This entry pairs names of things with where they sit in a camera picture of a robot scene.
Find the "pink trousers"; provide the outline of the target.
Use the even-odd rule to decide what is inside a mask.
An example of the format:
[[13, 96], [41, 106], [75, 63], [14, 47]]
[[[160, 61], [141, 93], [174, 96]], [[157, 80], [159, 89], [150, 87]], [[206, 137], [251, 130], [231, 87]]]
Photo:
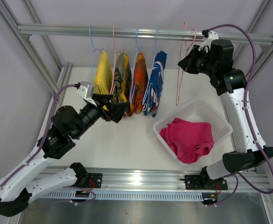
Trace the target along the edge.
[[178, 161], [191, 164], [208, 155], [214, 146], [211, 124], [175, 118], [159, 132]]

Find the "pink wire hanger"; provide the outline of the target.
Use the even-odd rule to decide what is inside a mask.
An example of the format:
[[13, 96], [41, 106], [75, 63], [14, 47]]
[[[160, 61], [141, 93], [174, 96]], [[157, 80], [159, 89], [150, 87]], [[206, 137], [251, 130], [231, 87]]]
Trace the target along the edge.
[[183, 81], [183, 75], [186, 69], [186, 65], [184, 62], [181, 62], [181, 60], [185, 59], [189, 49], [192, 47], [194, 44], [194, 41], [197, 37], [197, 29], [194, 28], [194, 38], [192, 40], [192, 43], [188, 46], [187, 41], [182, 41], [180, 44], [180, 55], [179, 55], [179, 63], [178, 63], [178, 73], [177, 73], [177, 86], [176, 86], [176, 99], [175, 99], [175, 105], [178, 106], [180, 102], [180, 90], [182, 86], [182, 81]]

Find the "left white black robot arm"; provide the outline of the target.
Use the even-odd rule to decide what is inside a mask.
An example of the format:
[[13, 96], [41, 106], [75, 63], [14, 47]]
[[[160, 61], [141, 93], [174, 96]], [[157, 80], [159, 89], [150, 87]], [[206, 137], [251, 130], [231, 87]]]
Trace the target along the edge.
[[113, 103], [112, 97], [94, 94], [79, 112], [70, 105], [56, 111], [31, 153], [0, 179], [0, 215], [17, 215], [36, 199], [59, 188], [86, 187], [88, 172], [79, 162], [50, 177], [35, 178], [73, 149], [75, 140], [79, 140], [97, 120], [118, 123], [122, 119], [129, 103]]

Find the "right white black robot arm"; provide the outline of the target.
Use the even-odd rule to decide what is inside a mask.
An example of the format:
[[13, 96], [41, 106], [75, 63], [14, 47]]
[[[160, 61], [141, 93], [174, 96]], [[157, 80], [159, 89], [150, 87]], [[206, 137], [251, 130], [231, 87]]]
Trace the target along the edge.
[[206, 189], [220, 178], [260, 166], [273, 157], [273, 147], [266, 146], [253, 120], [244, 73], [233, 67], [233, 50], [229, 40], [212, 40], [204, 47], [194, 45], [178, 63], [189, 74], [203, 73], [209, 77], [233, 128], [234, 151], [224, 153], [220, 161], [201, 170], [200, 185]]

